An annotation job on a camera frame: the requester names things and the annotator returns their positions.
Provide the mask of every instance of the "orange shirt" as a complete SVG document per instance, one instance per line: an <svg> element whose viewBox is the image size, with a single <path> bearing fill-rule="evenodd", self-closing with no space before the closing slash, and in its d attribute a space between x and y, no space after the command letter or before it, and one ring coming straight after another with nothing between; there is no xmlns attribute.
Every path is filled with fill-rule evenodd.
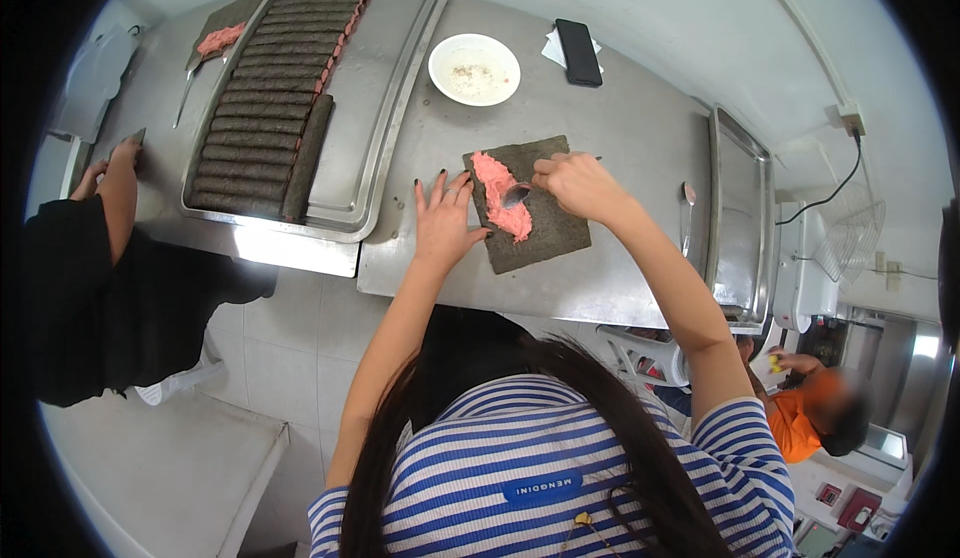
<svg viewBox="0 0 960 558"><path fill-rule="evenodd" d="M793 389L770 396L777 410L767 417L767 422L787 464L806 460L820 447L820 435L803 412L803 392Z"/></svg>

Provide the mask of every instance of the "stainless steel table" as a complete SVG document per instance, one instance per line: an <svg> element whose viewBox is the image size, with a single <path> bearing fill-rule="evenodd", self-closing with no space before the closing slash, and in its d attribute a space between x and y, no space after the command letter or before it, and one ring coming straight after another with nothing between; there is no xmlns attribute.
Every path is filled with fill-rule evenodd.
<svg viewBox="0 0 960 558"><path fill-rule="evenodd" d="M430 82L426 60L414 84L387 179L380 217L360 253L357 287L392 296L413 256L413 180L440 168L462 170L461 156L508 143L565 134L570 147L603 164L674 239L681 240L680 188L697 192L689 259L704 272L711 204L709 111L611 48L600 52L600 88L570 85L541 56L552 24L479 0L450 0L432 45L461 33L499 39L520 62L517 93L491 108L456 104ZM470 221L478 224L475 208ZM483 244L457 265L439 301L529 316L666 327L650 288L605 228L590 224L593 246L496 276Z"/></svg>
<svg viewBox="0 0 960 558"><path fill-rule="evenodd" d="M186 84L184 67L191 45L222 0L172 18L141 38L120 93L103 119L91 160L105 159L125 136L147 128L139 158L137 224L160 241L338 276L356 274L360 244L315 239L282 230L188 218L181 213L181 190L204 110L224 63L208 60L200 68L183 108L174 115Z"/></svg>

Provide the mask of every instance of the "electrical outlet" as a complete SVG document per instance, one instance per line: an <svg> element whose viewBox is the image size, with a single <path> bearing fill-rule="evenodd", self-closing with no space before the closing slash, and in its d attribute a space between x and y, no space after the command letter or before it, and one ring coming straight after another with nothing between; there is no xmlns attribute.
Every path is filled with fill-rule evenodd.
<svg viewBox="0 0 960 558"><path fill-rule="evenodd" d="M843 128L846 129L846 136L853 137L854 129L857 129L860 132L860 136L866 136L867 130L863 128L863 119L860 118L860 114L846 114L841 115L840 120L843 121Z"/></svg>

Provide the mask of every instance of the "metal spoon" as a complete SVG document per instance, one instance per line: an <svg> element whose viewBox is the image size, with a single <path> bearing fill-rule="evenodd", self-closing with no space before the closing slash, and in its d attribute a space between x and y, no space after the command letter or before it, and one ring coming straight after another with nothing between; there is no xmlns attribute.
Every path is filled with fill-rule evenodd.
<svg viewBox="0 0 960 558"><path fill-rule="evenodd" d="M683 247L681 252L683 257L687 257L687 253L690 251L690 234L693 229L693 204L697 202L697 193L693 190L693 186L684 181L683 182L683 199L686 201L687 210L686 210L686 233L683 235Z"/></svg>
<svg viewBox="0 0 960 558"><path fill-rule="evenodd" d="M603 156L596 156L596 160L599 162L603 159ZM519 182L516 185L513 185L507 189L502 196L500 196L500 206L504 209L510 209L515 205L523 202L527 199L527 196L530 195L530 189L533 187L529 182Z"/></svg>

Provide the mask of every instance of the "power cord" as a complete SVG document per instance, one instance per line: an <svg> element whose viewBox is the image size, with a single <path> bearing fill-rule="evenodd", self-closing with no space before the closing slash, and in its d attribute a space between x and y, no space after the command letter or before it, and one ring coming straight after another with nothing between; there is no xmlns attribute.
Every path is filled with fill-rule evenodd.
<svg viewBox="0 0 960 558"><path fill-rule="evenodd" d="M878 275L906 275L906 276L916 276L917 278L926 278L928 280L940 280L936 276L918 275L917 273L911 273L905 270L899 270L899 271L896 271L895 273L890 271L879 271L876 268L868 268L865 270L870 271L871 273L877 273Z"/></svg>
<svg viewBox="0 0 960 558"><path fill-rule="evenodd" d="M863 159L863 146L860 145L860 131L859 131L859 129L853 129L853 139L854 139L854 141L856 141L856 144L857 144L857 145L856 145L856 151L857 151L857 152L856 152L856 156L857 156L857 157L856 157L856 164L853 165L853 168L854 168L854 169L851 170L851 171L849 171L849 174L846 176L846 179L844 179L843 182L841 182L839 185L837 185L837 188L834 189L833 193L830 194L830 197L826 198L825 200L821 200L821 201L819 201L819 202L814 202L813 204L807 204L807 205L805 205L804 207L800 208L800 210L799 210L796 214L794 214L793 216L791 216L789 220L784 220L784 221L775 223L778 227L779 227L780 225L789 225L789 224L792 223L794 220L796 220L799 215L803 214L804 212L806 212L807 210L809 210L811 207L813 207L813 206L815 206L815 205L823 205L823 204L826 204L827 202L829 202L830 200L832 200L833 198L835 198L838 193L840 193L840 189L843 189L844 185L846 185L848 182L850 182L849 180L854 177L853 175L857 172L856 169L860 166L860 161Z"/></svg>

